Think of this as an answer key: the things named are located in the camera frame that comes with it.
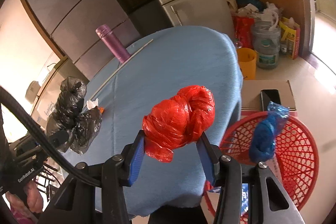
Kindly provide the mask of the person's left hand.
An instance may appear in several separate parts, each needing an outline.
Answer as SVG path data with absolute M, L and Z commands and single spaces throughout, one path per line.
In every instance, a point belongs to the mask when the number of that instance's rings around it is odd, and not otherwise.
M 29 217 L 33 213 L 41 213 L 43 211 L 43 198 L 34 181 L 30 181 L 23 188 L 27 198 L 25 203 L 15 194 L 6 193 L 6 198 L 10 205 L 25 217 Z

